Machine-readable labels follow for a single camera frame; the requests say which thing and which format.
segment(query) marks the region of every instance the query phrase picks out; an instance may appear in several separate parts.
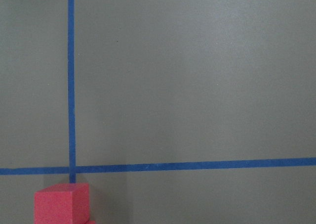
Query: cube top face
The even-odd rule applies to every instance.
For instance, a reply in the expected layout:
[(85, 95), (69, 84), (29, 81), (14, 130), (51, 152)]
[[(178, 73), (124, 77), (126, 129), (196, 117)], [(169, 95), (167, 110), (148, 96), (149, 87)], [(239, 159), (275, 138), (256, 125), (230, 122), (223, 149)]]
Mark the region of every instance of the cube top face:
[(87, 183), (58, 183), (37, 192), (74, 192), (78, 189), (88, 188)]
[(89, 185), (56, 184), (34, 196), (35, 224), (86, 224), (89, 220)]

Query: pink cube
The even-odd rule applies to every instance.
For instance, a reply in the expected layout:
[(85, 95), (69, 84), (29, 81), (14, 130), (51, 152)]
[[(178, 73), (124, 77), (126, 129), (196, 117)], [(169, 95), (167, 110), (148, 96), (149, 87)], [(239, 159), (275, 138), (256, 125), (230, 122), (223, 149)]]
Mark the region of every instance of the pink cube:
[(34, 200), (34, 224), (86, 224), (89, 221), (87, 183), (56, 184), (37, 191)]

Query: gray floor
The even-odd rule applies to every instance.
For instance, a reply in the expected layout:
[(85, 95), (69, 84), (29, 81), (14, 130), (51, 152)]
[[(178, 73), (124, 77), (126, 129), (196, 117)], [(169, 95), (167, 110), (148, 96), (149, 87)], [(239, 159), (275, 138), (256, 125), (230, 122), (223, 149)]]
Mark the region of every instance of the gray floor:
[[(315, 157), (315, 1), (76, 0), (77, 164)], [(0, 4), (0, 168), (67, 166), (67, 0)], [(78, 181), (98, 224), (314, 224), (315, 172)], [(67, 181), (0, 176), (1, 224)]]

